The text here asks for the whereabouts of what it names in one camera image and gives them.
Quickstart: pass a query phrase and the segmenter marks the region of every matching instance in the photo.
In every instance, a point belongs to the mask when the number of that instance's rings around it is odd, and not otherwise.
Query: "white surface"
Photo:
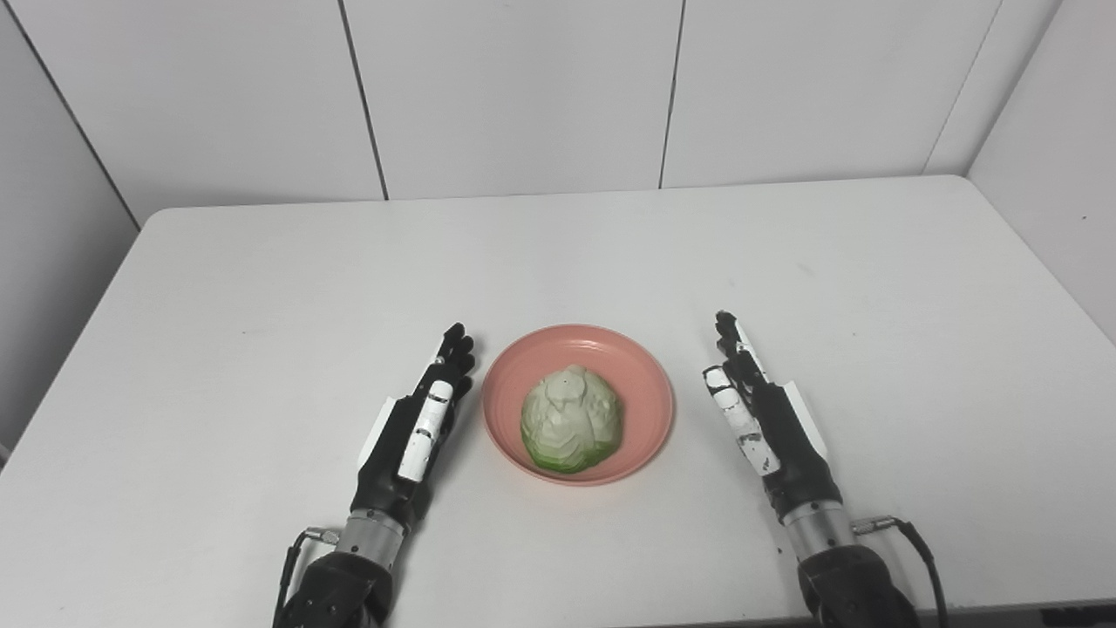
[[[990,32],[1000,0],[690,0],[663,185],[920,174],[943,127],[963,173],[1037,35],[1022,4]]]
[[[10,1],[141,221],[382,197],[335,2]]]
[[[1062,3],[970,173],[1110,339],[1114,29],[1116,3]]]
[[[500,456],[471,394],[394,628],[802,615],[702,383],[720,307],[801,387],[852,515],[916,522],[951,605],[1116,589],[1097,499],[1116,476],[1116,348],[945,176],[162,212],[0,475],[0,537],[49,540],[7,545],[4,621],[267,625],[283,548],[341,524],[379,403],[456,320],[480,379],[542,326],[615,329],[663,365],[677,415],[639,473],[569,489]],[[872,543],[927,607],[917,555]]]
[[[964,174],[1060,0],[1004,0],[934,143],[923,174]]]
[[[135,234],[0,6],[0,460]]]
[[[393,199],[658,184],[681,0],[348,0]]]

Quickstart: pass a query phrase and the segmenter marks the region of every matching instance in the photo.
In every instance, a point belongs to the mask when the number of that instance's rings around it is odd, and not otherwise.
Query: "cable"
[[[318,541],[328,545],[336,545],[341,537],[337,532],[327,528],[310,526],[299,533],[295,544],[287,548],[287,560],[282,563],[282,574],[279,576],[279,600],[276,601],[276,616],[271,619],[271,628],[279,628],[279,616],[282,615],[282,607],[287,605],[287,590],[290,581],[295,577],[295,566],[298,564],[298,554],[302,551],[302,543],[307,540]]]
[[[934,554],[930,551],[930,545],[923,540],[914,524],[903,520],[895,520],[895,528],[907,538],[914,545],[914,550],[922,557],[922,562],[926,563],[926,572],[930,574],[930,586],[934,589],[934,606],[937,607],[937,627],[950,628],[950,617],[945,612],[945,592],[942,591],[942,579],[937,576],[937,566],[934,563]]]
[[[282,607],[287,605],[287,589],[290,588],[290,580],[295,576],[295,566],[298,564],[298,554],[302,552],[302,543],[309,535],[306,532],[299,532],[298,539],[295,543],[287,548],[287,560],[282,563],[282,574],[279,576],[279,599],[276,600],[276,615],[271,619],[271,628],[279,627],[279,616],[282,613]]]
[[[926,563],[926,572],[930,574],[930,586],[934,589],[934,607],[937,609],[937,628],[950,628],[950,617],[945,612],[945,593],[942,591],[942,579],[937,576],[937,564],[934,563],[934,554],[930,551],[930,545],[923,540],[914,524],[898,518],[885,515],[862,519],[853,522],[853,534],[864,537],[888,528],[898,528],[899,532],[918,552],[922,562]]]

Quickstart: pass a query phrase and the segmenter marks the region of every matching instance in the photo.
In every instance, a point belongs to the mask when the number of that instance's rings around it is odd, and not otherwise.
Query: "robotic hand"
[[[394,600],[395,557],[426,515],[430,471],[453,429],[456,403],[472,388],[472,349],[464,327],[453,326],[414,393],[384,405],[345,530],[338,535],[307,529],[287,552],[273,628],[378,628],[384,622]],[[301,586],[287,601],[305,539],[336,549],[306,568]]]
[[[933,555],[913,526],[895,518],[854,525],[798,387],[771,383],[732,313],[718,312],[716,331],[721,337],[716,346],[727,360],[703,373],[705,387],[732,427],[744,457],[763,480],[771,508],[790,537],[810,612],[827,627],[918,626],[911,602],[893,587],[887,566],[856,542],[855,533],[896,525],[924,560],[929,557],[939,621],[944,626],[944,601]]]

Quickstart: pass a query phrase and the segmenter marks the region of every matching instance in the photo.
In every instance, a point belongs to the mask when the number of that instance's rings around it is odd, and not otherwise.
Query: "black cable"
[[[290,588],[295,566],[298,564],[298,554],[302,552],[302,543],[307,539],[306,532],[300,532],[295,544],[287,548],[287,560],[282,563],[282,574],[279,577],[279,599],[276,601],[276,616],[271,619],[271,628],[279,628],[279,616],[282,613],[282,607],[287,606],[287,589]]]
[[[934,554],[930,551],[930,545],[923,540],[914,524],[903,520],[895,520],[895,528],[906,537],[907,541],[914,545],[914,550],[922,557],[922,562],[926,563],[926,572],[930,573],[930,586],[934,588],[934,606],[937,607],[937,627],[950,628],[950,617],[945,612],[945,593],[942,591],[942,579],[937,576],[937,566],[934,563]]]

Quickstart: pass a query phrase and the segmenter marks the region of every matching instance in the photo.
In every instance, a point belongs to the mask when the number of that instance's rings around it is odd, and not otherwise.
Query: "white wall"
[[[690,0],[663,184],[963,173],[1054,7]]]
[[[1058,9],[970,177],[1116,339],[1116,2]]]
[[[11,0],[162,206],[962,173],[1055,0]]]
[[[141,221],[382,197],[336,1],[10,1]]]
[[[392,197],[654,189],[682,0],[348,0]]]
[[[0,444],[15,445],[136,229],[0,7]]]

